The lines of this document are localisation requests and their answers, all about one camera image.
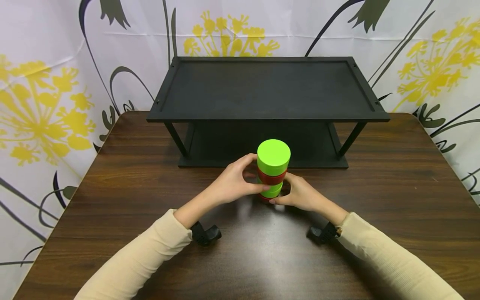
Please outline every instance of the forearm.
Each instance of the forearm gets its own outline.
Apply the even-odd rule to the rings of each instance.
[[[314,200],[314,211],[322,215],[334,226],[340,225],[348,216],[348,212],[345,209],[328,200],[323,195],[318,193],[316,197],[317,199]]]
[[[160,265],[192,240],[169,210],[149,229],[110,258],[82,287],[75,300],[129,300]]]
[[[218,205],[215,195],[206,189],[173,213],[185,228],[192,227],[204,214]]]
[[[340,227],[340,243],[366,261],[403,299],[463,299],[418,257],[355,213],[349,214]]]

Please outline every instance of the green cylinder top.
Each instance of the green cylinder top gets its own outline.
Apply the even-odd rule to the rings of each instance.
[[[257,149],[257,165],[268,176],[278,176],[285,172],[290,161],[290,148],[280,140],[266,140]]]

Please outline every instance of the black wrist device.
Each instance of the black wrist device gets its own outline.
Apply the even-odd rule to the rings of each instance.
[[[310,226],[307,231],[307,238],[317,245],[327,244],[329,241],[338,237],[335,226],[328,222],[325,228],[320,229],[315,226]]]

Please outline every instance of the wood grain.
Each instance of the wood grain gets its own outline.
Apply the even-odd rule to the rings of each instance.
[[[163,124],[123,114],[15,299],[72,299],[116,251],[219,169],[178,168]],[[349,169],[291,170],[417,255],[466,299],[480,299],[480,211],[418,121],[370,123],[347,153]],[[336,124],[345,139],[351,124]],[[202,219],[222,239],[192,243],[164,263],[138,299],[395,299],[334,243],[305,238],[318,216],[252,198]]]

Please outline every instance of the beige sleeve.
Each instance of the beige sleeve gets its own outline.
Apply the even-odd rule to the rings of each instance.
[[[170,209],[149,229],[110,258],[80,289],[75,300],[130,300],[164,262],[190,241]]]
[[[367,262],[407,300],[463,299],[448,283],[417,256],[392,241],[355,213],[350,213],[340,225],[340,243]]]

